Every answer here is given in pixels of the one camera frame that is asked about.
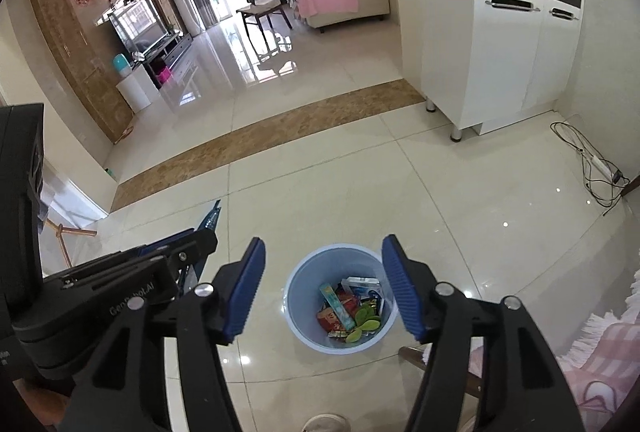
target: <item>trash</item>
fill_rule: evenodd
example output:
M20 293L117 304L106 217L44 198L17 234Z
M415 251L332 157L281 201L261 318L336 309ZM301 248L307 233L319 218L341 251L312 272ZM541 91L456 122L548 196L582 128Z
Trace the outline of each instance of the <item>trash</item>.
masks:
M349 277L335 289L322 284L320 291L326 301L317 317L329 338L354 344L380 328L385 300L377 278Z

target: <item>green leaf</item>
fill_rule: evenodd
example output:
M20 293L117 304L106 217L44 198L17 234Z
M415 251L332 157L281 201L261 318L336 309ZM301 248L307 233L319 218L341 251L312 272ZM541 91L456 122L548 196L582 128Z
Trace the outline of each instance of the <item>green leaf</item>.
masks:
M364 322L366 322L367 320L369 320L367 317L369 316L369 312L367 311L366 307L361 307L360 309L358 309L358 312L356 313L356 325L358 327L360 327L361 325L363 325Z
M362 338L362 329L360 329L359 327L356 327L353 332L347 336L347 339L345 340L345 342L347 342L348 344L352 344L354 342L357 342L359 339Z
M380 327L380 322L378 322L377 320L367 320L366 322L363 323L363 325L361 325L360 328L363 331L375 331L379 327Z

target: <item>chair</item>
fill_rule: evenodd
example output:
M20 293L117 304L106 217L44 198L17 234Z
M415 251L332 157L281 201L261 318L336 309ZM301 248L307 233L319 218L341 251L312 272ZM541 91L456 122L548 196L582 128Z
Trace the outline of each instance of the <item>chair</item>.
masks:
M236 10L237 13L240 13L242 16L242 23L244 24L244 30L246 31L246 35L249 36L249 27L247 26L247 18L255 17L255 25L258 26L260 33L262 33L262 37L266 43L267 38L264 36L264 30L262 28L262 24L260 23L260 18L263 16L267 17L267 21L269 22L269 26L273 29L273 24L271 23L271 17L269 16L271 13L279 13L284 17L284 21L287 23L289 29L292 29L291 23L287 18L287 15L284 12L282 7L281 0L249 0L251 2L249 5L244 6Z

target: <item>light blue trash can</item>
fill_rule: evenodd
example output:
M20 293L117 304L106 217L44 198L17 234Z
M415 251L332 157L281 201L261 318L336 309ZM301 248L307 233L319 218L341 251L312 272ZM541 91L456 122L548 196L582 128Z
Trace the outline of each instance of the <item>light blue trash can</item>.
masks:
M354 344L332 340L322 329L316 315L324 303L321 284L335 287L347 277L375 277L380 280L385 304L377 333L363 336ZM302 343L326 354L352 354L364 351L386 335L398 316L398 305L386 279L382 258L354 244L332 244L307 255L291 272L284 288L284 315L291 331Z

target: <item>rug fringe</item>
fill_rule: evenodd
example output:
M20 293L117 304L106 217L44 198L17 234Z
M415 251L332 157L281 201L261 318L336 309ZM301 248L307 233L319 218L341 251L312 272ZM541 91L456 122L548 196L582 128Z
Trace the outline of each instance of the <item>rug fringe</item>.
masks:
M598 342L602 338L604 331L620 320L613 313L606 313L604 317L591 315L582 328L584 336L572 343L569 352L558 358L561 365L571 365L574 368L581 368L595 351Z
M636 271L636 281L631 284L631 296L626 302L626 311L623 313L621 320L627 323L636 323L640 315L640 270Z

